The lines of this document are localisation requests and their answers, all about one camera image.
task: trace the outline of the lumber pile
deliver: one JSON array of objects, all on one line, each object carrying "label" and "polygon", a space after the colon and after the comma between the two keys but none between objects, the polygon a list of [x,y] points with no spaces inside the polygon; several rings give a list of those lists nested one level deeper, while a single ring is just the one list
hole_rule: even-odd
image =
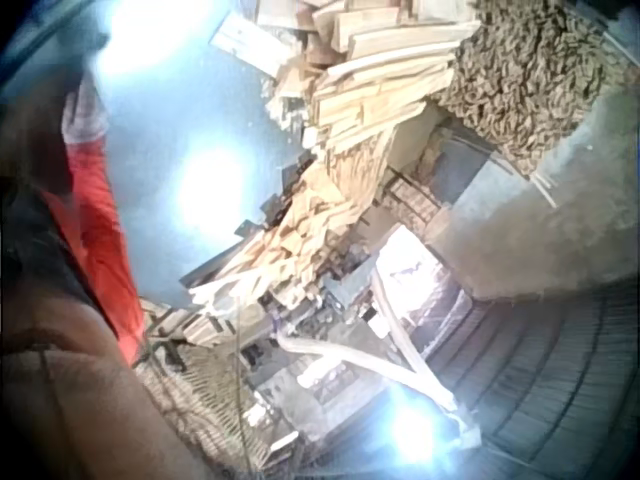
[{"label": "lumber pile", "polygon": [[[415,11],[405,0],[261,0],[257,25],[236,14],[223,22],[211,43],[274,79],[271,118],[283,117],[288,100],[303,102],[302,144],[317,159],[281,223],[258,232],[212,282],[192,288],[195,303],[225,315],[233,310],[222,308],[225,298],[246,305],[270,291],[293,309],[310,296],[332,245],[370,206],[395,126],[450,84],[454,51],[479,26],[458,3],[438,17],[426,8],[431,0],[414,0],[424,7]],[[304,51],[271,27],[295,30]]]},{"label": "lumber pile", "polygon": [[330,155],[327,164],[313,163],[294,188],[281,223],[258,232],[212,282],[191,288],[194,303],[224,317],[234,313],[219,307],[228,298],[244,306],[270,290],[288,308],[299,305],[334,244],[371,204],[391,137],[387,130],[348,152]]},{"label": "lumber pile", "polygon": [[435,97],[526,177],[632,68],[602,32],[559,3],[479,1],[483,24],[460,46],[453,82]]}]

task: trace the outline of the hose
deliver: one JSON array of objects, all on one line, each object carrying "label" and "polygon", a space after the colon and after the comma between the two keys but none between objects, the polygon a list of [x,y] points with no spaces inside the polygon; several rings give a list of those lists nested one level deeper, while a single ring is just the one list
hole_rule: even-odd
[{"label": "hose", "polygon": [[358,367],[371,370],[380,375],[402,383],[428,397],[432,396],[432,386],[424,381],[422,375],[396,365],[394,363],[370,355],[355,348],[345,347],[335,343],[309,338],[292,338],[287,336],[282,327],[278,329],[277,339],[283,350],[291,353],[304,353],[312,355],[328,355],[343,362],[352,363]]},{"label": "hose", "polygon": [[393,312],[393,308],[391,308],[384,285],[382,284],[382,278],[380,277],[380,273],[377,268],[373,269],[371,275],[371,290],[373,291],[373,297],[381,310],[380,313],[389,325],[391,338],[407,359],[411,368],[420,375],[422,382],[426,384],[429,392],[427,395],[447,412],[457,410],[453,393],[447,390],[442,383],[440,383],[438,377],[435,376],[416,350],[416,347],[413,345],[413,342],[411,342],[411,338],[409,338],[405,329],[402,328],[400,321]]}]

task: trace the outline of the skin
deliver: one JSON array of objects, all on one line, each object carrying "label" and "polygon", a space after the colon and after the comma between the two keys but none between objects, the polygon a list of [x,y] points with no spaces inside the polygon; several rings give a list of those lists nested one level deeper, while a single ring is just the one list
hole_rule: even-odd
[{"label": "skin", "polygon": [[[3,185],[70,191],[60,119],[76,77],[57,72],[5,108]],[[24,440],[5,463],[25,468],[26,453],[65,479],[220,478],[164,420],[98,311],[28,275],[5,287],[2,406]]]}]

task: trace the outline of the wooden beam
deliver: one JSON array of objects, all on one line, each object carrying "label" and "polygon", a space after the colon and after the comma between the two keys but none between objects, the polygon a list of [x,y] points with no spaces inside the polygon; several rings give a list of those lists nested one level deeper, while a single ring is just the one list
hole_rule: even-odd
[{"label": "wooden beam", "polygon": [[369,82],[388,80],[395,77],[417,75],[434,66],[446,65],[453,60],[453,53],[443,55],[425,55],[423,57],[400,60],[399,62],[387,63],[384,65],[358,70],[346,78],[342,85],[344,88],[353,88],[357,85],[364,85]]},{"label": "wooden beam", "polygon": [[318,35],[325,43],[331,43],[333,38],[333,26],[336,15],[340,12],[344,12],[344,0],[337,0],[330,3],[326,7],[321,8],[313,12],[311,17],[313,18],[313,24],[318,31]]},{"label": "wooden beam", "polygon": [[331,46],[338,52],[349,49],[351,35],[395,26],[398,23],[398,7],[371,8],[339,13],[335,17]]},{"label": "wooden beam", "polygon": [[256,23],[269,27],[313,32],[313,7],[301,0],[260,0]]},{"label": "wooden beam", "polygon": [[354,60],[418,45],[460,42],[473,35],[479,25],[478,22],[458,25],[420,25],[358,33],[349,42],[347,58]]},{"label": "wooden beam", "polygon": [[315,85],[316,89],[329,86],[331,83],[339,80],[343,76],[355,72],[357,70],[381,65],[386,62],[406,60],[409,58],[420,57],[428,54],[440,53],[444,54],[453,50],[460,42],[444,42],[428,45],[418,45],[415,47],[402,48],[400,50],[392,50],[390,52],[381,52],[368,57],[350,60],[333,67],[329,67],[327,71],[320,77]]},{"label": "wooden beam", "polygon": [[273,35],[231,12],[211,39],[211,45],[277,78],[295,52]]}]

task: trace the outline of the wall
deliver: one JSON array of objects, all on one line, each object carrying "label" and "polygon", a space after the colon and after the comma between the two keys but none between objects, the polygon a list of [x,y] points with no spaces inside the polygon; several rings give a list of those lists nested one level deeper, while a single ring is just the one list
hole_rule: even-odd
[{"label": "wall", "polygon": [[638,90],[596,101],[539,171],[553,209],[524,179],[487,163],[432,247],[480,299],[577,290],[638,271]]}]

